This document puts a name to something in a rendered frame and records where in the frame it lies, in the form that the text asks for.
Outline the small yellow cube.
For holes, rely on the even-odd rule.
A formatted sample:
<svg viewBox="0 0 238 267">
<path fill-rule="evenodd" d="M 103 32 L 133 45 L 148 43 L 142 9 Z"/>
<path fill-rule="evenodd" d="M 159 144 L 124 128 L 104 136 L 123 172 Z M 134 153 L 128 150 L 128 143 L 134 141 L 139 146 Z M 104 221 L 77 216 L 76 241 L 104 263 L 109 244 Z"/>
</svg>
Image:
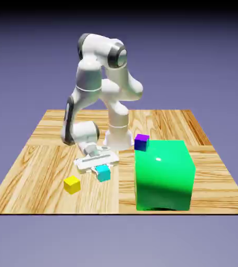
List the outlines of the small yellow cube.
<svg viewBox="0 0 238 267">
<path fill-rule="evenodd" d="M 69 194 L 74 194 L 81 190 L 80 179 L 75 176 L 70 176 L 64 179 L 64 190 Z"/>
</svg>

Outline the small cyan cube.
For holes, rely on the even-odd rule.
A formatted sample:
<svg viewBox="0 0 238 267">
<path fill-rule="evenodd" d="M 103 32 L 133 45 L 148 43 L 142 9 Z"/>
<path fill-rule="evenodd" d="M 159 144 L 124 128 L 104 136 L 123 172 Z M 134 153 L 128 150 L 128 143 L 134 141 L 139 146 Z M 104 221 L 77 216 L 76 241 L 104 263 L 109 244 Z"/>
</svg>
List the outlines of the small cyan cube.
<svg viewBox="0 0 238 267">
<path fill-rule="evenodd" d="M 110 180 L 110 169 L 108 165 L 99 165 L 95 167 L 97 171 L 97 179 L 100 182 Z"/>
</svg>

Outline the small purple cube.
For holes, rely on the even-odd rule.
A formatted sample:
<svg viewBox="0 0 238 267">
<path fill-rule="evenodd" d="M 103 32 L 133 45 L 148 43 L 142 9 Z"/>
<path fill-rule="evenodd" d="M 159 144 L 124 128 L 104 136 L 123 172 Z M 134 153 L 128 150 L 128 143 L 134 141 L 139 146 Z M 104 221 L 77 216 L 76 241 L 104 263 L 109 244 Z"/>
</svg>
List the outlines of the small purple cube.
<svg viewBox="0 0 238 267">
<path fill-rule="evenodd" d="M 145 152 L 149 144 L 149 135 L 137 134 L 134 138 L 134 149 Z"/>
</svg>

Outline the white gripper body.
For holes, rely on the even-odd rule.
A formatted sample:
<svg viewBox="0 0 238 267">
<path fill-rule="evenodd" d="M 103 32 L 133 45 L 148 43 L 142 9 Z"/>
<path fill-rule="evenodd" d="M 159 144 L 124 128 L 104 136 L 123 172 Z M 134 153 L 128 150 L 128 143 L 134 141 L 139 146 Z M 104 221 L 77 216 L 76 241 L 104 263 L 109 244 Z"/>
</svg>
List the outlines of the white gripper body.
<svg viewBox="0 0 238 267">
<path fill-rule="evenodd" d="M 113 151 L 101 151 L 99 155 L 90 156 L 75 159 L 74 165 L 81 172 L 86 172 L 88 169 L 92 169 L 99 165 L 114 164 L 119 162 L 119 157 Z"/>
</svg>

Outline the large green box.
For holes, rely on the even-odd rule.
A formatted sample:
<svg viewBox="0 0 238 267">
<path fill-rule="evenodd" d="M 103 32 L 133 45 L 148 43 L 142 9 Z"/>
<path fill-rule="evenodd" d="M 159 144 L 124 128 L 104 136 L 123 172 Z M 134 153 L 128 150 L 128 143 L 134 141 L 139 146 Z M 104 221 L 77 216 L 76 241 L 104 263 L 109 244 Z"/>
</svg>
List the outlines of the large green box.
<svg viewBox="0 0 238 267">
<path fill-rule="evenodd" d="M 196 167 L 183 140 L 151 140 L 135 150 L 136 209 L 188 211 Z"/>
</svg>

